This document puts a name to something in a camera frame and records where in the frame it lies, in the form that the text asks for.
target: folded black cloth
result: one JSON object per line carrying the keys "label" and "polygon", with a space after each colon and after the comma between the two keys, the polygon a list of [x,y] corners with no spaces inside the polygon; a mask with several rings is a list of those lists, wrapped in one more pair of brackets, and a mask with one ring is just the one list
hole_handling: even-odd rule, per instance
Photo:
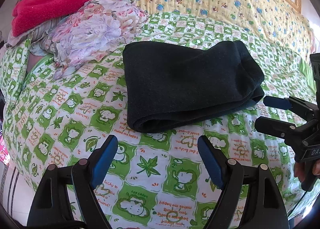
{"label": "folded black cloth", "polygon": [[163,132],[255,105],[264,75],[241,41],[208,50],[135,42],[123,51],[127,123],[138,132]]}

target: green and white bed sheet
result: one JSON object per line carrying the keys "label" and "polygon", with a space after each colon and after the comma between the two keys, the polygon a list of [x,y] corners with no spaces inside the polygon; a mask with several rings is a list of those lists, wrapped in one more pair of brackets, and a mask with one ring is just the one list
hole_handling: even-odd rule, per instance
{"label": "green and white bed sheet", "polygon": [[[223,40],[241,40],[246,44],[265,73],[262,87],[266,95],[292,95],[314,102],[314,93],[299,72],[299,54],[269,44],[237,26],[161,12],[151,15],[136,38],[198,49],[208,49]],[[88,158],[113,134],[119,141],[118,151],[104,183],[96,189],[111,226],[174,225],[200,229],[221,192],[209,179],[197,151],[197,139],[204,134],[228,158],[249,166],[267,164],[290,212],[304,193],[293,177],[294,152],[283,140],[258,133],[254,122],[263,115],[301,125],[301,118],[259,102],[234,114],[164,133],[135,132],[126,122],[123,49],[120,46],[101,62],[89,62],[60,80],[52,78],[55,63],[47,56],[27,76],[15,107],[5,109],[4,138],[30,186],[36,190],[49,164],[61,167]],[[240,222],[247,186],[243,189],[231,227]],[[72,190],[69,187],[72,208],[80,219]],[[319,190],[317,183],[291,217],[311,203]]]}

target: black cable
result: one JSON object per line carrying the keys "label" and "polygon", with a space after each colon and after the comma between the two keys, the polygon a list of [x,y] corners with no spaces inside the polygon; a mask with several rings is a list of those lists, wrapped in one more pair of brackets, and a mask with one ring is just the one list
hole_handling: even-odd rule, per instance
{"label": "black cable", "polygon": [[306,195],[307,191],[304,192],[303,196],[300,198],[300,200],[298,201],[298,203],[296,203],[296,205],[294,206],[294,208],[291,210],[290,214],[288,215],[288,217],[292,214],[292,212],[294,211],[294,209],[297,207],[297,205],[301,202],[301,200],[304,198],[304,196]]}

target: pillow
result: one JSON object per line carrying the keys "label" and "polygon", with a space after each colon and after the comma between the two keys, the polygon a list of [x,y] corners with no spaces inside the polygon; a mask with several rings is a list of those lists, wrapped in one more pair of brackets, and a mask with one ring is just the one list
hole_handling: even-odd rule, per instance
{"label": "pillow", "polygon": [[10,44],[11,46],[15,46],[18,43],[22,42],[23,40],[26,39],[26,37],[28,36],[29,33],[33,33],[32,37],[31,37],[31,43],[44,38],[51,30],[53,30],[55,28],[55,26],[58,25],[58,23],[63,19],[64,17],[57,17],[57,18],[53,18],[50,19],[48,21],[45,21],[41,24],[39,24],[38,26],[20,34],[19,36],[15,37],[13,36],[13,32],[12,29],[10,30],[9,33],[9,37],[8,37],[8,44]]}
{"label": "pillow", "polygon": [[29,33],[21,43],[8,48],[0,62],[0,89],[10,110],[15,107],[21,93],[32,35]]}
{"label": "pillow", "polygon": [[58,71],[54,78],[69,75],[90,60],[100,61],[119,43],[140,34],[148,16],[132,0],[91,0],[61,21],[40,47],[54,54]]}

